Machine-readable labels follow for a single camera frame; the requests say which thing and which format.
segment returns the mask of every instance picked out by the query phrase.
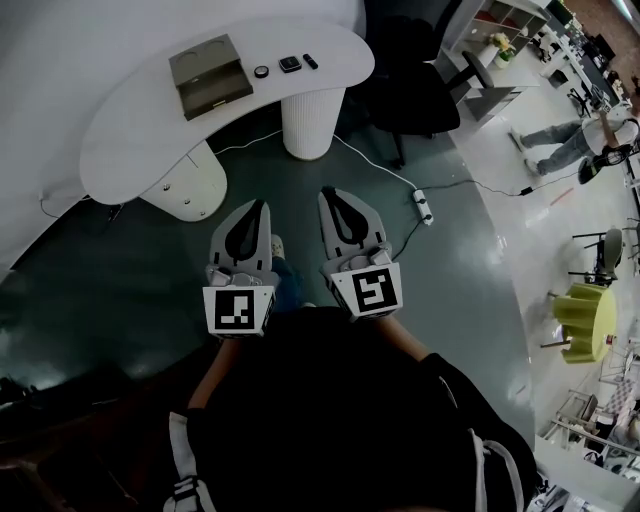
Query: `polished floor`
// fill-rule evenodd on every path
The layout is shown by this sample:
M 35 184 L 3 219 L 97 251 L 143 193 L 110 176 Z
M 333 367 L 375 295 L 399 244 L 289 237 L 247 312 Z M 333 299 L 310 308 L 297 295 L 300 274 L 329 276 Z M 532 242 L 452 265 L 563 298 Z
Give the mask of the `polished floor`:
M 518 58 L 527 59 L 532 69 L 542 68 L 526 50 Z M 542 179 L 535 178 L 528 173 L 522 155 L 507 136 L 511 126 L 522 133 L 531 133 L 578 118 L 566 97 L 576 85 L 575 77 L 568 70 L 565 74 L 570 82 L 559 89 L 540 77 L 540 87 L 528 89 L 480 130 L 469 120 L 470 116 L 465 116 L 467 119 L 452 137 L 474 179 L 517 194 L 525 187 L 544 185 L 578 169 L 576 163 Z M 553 146 L 539 147 L 528 153 L 538 160 L 553 149 Z M 638 168 L 637 157 L 632 158 Z M 510 270 L 518 298 L 532 361 L 533 406 L 539 430 L 562 405 L 569 388 L 589 393 L 599 390 L 600 363 L 567 365 L 561 348 L 540 348 L 541 344 L 553 341 L 558 326 L 550 314 L 547 293 L 563 293 L 571 282 L 581 279 L 569 276 L 568 271 L 593 268 L 595 248 L 585 250 L 583 246 L 595 239 L 572 240 L 572 235 L 633 226 L 635 223 L 627 217 L 638 218 L 638 210 L 631 191 L 625 188 L 622 165 L 605 169 L 587 185 L 580 185 L 574 176 L 526 197 L 505 197 L 484 189 L 480 189 L 480 194 L 496 228 L 501 258 Z M 626 344 L 640 305 L 636 268 L 634 261 L 627 259 L 632 244 L 638 243 L 635 232 L 626 231 L 624 240 L 622 263 L 616 269 L 619 280 L 612 286 L 620 345 Z M 606 374 L 616 363 L 608 357 L 604 366 Z
M 210 144 L 217 150 L 246 143 L 277 129 L 278 119 L 278 109 L 250 116 Z M 402 175 L 419 186 L 469 178 L 448 136 L 405 141 L 409 165 Z M 373 128 L 349 142 L 381 164 L 394 156 L 390 135 Z M 313 162 L 289 156 L 278 136 L 228 151 L 220 162 L 229 192 L 202 222 L 179 222 L 142 200 L 127 204 L 109 226 L 107 207 L 93 201 L 56 222 L 0 288 L 0 374 L 43 388 L 115 362 L 144 377 L 209 342 L 200 290 L 209 240 L 227 214 L 251 199 L 270 205 L 273 231 L 305 277 L 306 299 L 318 305 L 334 304 L 318 271 L 325 258 L 316 206 L 323 185 L 375 207 L 396 250 L 418 220 L 405 183 L 338 141 Z M 529 359 L 501 239 L 474 185 L 429 191 L 427 198 L 435 222 L 420 227 L 400 257 L 398 317 L 532 442 Z

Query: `gray pants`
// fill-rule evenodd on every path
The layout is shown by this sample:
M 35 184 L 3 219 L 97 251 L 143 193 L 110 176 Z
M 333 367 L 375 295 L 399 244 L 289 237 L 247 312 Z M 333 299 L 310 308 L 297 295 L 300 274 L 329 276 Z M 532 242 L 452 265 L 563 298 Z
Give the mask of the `gray pants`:
M 562 144 L 549 158 L 538 162 L 538 172 L 543 176 L 564 169 L 583 156 L 588 158 L 595 156 L 582 133 L 582 121 L 550 126 L 539 132 L 526 135 L 522 137 L 522 144 L 526 148 L 546 144 Z

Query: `potted plant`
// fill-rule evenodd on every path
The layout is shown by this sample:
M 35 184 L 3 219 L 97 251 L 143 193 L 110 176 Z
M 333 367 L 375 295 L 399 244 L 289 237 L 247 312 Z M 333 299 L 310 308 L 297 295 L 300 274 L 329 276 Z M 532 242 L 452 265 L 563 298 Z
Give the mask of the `potted plant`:
M 509 65 L 509 62 L 511 62 L 511 59 L 513 59 L 515 56 L 516 49 L 513 46 L 509 45 L 509 48 L 507 48 L 506 50 L 498 51 L 498 55 L 495 56 L 493 62 L 500 69 L 504 69 Z
M 509 49 L 509 38 L 503 32 L 497 32 L 489 36 L 489 43 L 478 55 L 478 60 L 486 68 L 496 57 L 499 51 Z

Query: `computer monitor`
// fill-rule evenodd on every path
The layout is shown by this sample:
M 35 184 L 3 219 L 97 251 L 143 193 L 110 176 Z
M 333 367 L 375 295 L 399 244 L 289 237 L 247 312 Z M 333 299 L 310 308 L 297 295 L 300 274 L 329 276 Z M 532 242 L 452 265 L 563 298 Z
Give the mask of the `computer monitor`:
M 598 34 L 593 42 L 596 43 L 596 46 L 600 50 L 600 54 L 608 61 L 613 60 L 616 56 L 616 54 L 613 53 L 611 46 L 609 46 L 604 37 L 602 37 L 602 34 Z
M 559 2 L 558 0 L 552 0 L 549 5 L 547 5 L 547 10 L 553 14 L 563 27 L 573 19 L 573 14 L 571 14 L 567 8 L 562 5 L 562 2 Z

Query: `green-gray floor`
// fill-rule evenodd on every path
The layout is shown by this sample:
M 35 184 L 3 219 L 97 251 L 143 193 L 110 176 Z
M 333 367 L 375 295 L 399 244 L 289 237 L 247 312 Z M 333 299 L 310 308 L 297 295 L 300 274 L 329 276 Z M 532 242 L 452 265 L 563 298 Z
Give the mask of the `green-gray floor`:
M 243 144 L 277 129 L 276 119 L 274 109 L 250 116 L 210 143 L 214 149 Z M 390 135 L 373 128 L 349 142 L 382 165 L 394 156 Z M 448 136 L 405 137 L 405 144 L 402 176 L 419 186 L 470 177 Z M 318 305 L 334 304 L 318 272 L 325 256 L 316 198 L 323 185 L 376 208 L 396 250 L 417 221 L 409 187 L 338 141 L 314 162 L 288 155 L 280 136 L 219 160 L 229 192 L 202 222 L 180 222 L 142 200 L 127 204 L 108 229 L 107 207 L 93 201 L 60 219 L 2 285 L 0 376 L 43 388 L 115 362 L 144 377 L 209 342 L 201 292 L 209 240 L 221 219 L 251 199 L 269 203 L 273 231 L 305 276 L 306 299 Z M 525 337 L 482 199 L 468 184 L 427 192 L 427 198 L 435 222 L 420 227 L 400 258 L 404 308 L 398 318 L 465 372 L 532 442 Z

